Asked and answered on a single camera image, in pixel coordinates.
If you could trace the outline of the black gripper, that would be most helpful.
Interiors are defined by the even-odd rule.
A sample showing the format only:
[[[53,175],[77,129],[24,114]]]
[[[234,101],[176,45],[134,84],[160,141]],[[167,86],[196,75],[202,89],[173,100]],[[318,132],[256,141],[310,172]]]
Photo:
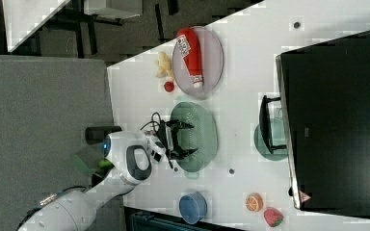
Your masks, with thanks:
[[[178,119],[170,121],[162,120],[160,122],[157,137],[170,152],[170,158],[172,160],[183,160],[197,151],[196,148],[183,149],[178,144],[177,133],[179,129],[191,128],[193,128],[192,124],[179,121]]]

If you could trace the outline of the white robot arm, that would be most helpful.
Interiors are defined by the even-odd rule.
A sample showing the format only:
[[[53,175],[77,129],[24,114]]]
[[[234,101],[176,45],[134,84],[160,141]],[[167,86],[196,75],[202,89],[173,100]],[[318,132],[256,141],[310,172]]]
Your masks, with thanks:
[[[178,144],[177,133],[192,129],[178,119],[160,121],[156,131],[117,131],[102,143],[103,159],[111,164],[104,178],[85,192],[60,192],[43,201],[16,231],[86,231],[97,211],[116,196],[132,192],[163,159],[178,160],[194,153]]]

